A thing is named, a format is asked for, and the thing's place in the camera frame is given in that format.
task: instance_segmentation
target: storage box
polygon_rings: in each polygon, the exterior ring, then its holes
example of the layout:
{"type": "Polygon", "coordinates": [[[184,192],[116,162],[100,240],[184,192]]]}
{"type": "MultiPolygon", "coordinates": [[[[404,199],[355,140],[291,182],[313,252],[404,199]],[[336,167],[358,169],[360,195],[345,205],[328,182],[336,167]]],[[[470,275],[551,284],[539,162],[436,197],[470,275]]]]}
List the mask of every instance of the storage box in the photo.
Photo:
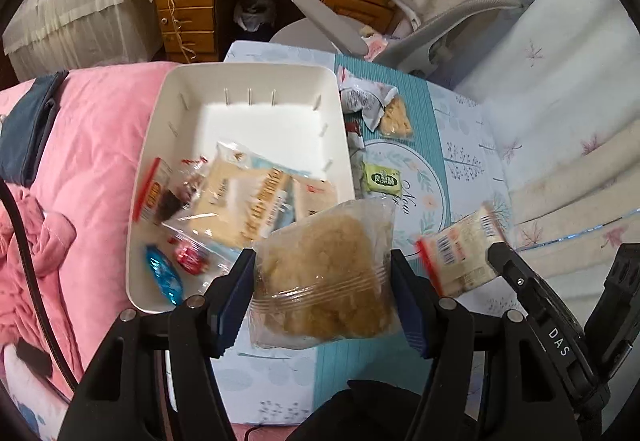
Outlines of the storage box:
{"type": "MultiPolygon", "coordinates": [[[[219,140],[237,142],[275,163],[332,182],[338,202],[354,197],[340,95],[329,69],[211,63],[169,72],[146,132],[132,201],[154,158],[173,168],[183,158],[213,159],[219,140]]],[[[165,233],[164,227],[145,220],[129,224],[127,295],[147,313],[173,307],[145,261],[145,245],[161,245],[165,233]]],[[[177,271],[185,297],[204,293],[211,282],[212,274],[177,271]]]]}

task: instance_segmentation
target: red and white snack package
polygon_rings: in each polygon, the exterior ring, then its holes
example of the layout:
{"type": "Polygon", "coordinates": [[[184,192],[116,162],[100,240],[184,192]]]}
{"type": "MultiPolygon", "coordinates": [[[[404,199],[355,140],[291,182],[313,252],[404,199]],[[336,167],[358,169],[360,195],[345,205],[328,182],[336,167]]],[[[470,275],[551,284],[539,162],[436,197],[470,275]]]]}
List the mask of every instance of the red and white snack package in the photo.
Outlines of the red and white snack package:
{"type": "Polygon", "coordinates": [[[416,246],[438,294],[456,297],[497,277],[486,250],[506,242],[494,209],[485,202],[449,228],[420,237],[416,246]]]}

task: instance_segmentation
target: green package on desk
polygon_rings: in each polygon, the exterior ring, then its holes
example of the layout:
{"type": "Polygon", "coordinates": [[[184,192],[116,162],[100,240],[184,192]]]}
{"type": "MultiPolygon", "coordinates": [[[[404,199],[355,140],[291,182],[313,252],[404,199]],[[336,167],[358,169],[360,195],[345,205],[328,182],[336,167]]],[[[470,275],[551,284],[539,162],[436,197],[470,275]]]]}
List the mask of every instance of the green package on desk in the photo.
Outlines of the green package on desk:
{"type": "Polygon", "coordinates": [[[364,188],[369,192],[399,196],[402,193],[400,172],[392,168],[365,163],[364,188]]]}

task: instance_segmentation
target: gray chair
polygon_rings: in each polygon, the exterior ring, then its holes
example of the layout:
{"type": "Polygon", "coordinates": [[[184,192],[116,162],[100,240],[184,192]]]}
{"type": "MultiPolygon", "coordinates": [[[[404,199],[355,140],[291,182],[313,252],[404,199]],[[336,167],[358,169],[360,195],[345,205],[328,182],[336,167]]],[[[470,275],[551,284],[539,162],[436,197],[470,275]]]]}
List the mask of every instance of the gray chair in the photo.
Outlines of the gray chair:
{"type": "MultiPolygon", "coordinates": [[[[392,40],[373,59],[380,64],[404,72],[434,69],[432,48],[443,36],[467,18],[494,9],[522,8],[519,0],[465,0],[445,12],[423,21],[420,8],[413,0],[392,0],[407,16],[414,32],[401,40],[392,40]]],[[[335,14],[319,0],[292,0],[306,18],[278,31],[271,42],[340,52],[362,58],[368,52],[358,30],[361,22],[335,14]]]]}

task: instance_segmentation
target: barcode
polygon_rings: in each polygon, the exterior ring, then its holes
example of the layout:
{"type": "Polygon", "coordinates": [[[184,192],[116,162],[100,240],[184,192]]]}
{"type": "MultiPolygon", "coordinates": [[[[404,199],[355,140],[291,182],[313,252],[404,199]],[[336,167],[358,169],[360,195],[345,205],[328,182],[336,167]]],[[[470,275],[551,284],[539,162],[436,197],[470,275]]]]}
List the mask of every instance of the barcode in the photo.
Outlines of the barcode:
{"type": "Polygon", "coordinates": [[[436,246],[438,247],[438,253],[444,259],[445,265],[453,264],[456,261],[456,257],[451,250],[451,244],[448,237],[440,237],[436,241],[436,246]]]}
{"type": "Polygon", "coordinates": [[[494,222],[491,219],[491,215],[485,215],[482,217],[480,219],[480,223],[482,224],[482,229],[486,236],[492,237],[495,235],[494,222]]]}

